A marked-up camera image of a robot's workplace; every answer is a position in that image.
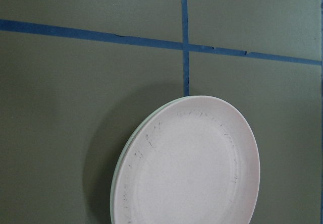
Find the pink plate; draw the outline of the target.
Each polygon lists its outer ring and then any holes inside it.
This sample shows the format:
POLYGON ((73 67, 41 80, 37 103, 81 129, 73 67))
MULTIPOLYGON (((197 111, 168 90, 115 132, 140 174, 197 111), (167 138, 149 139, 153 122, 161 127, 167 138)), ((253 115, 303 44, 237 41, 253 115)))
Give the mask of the pink plate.
POLYGON ((254 134, 211 96, 159 111, 128 148, 114 198, 116 223, 250 223, 260 182, 254 134))

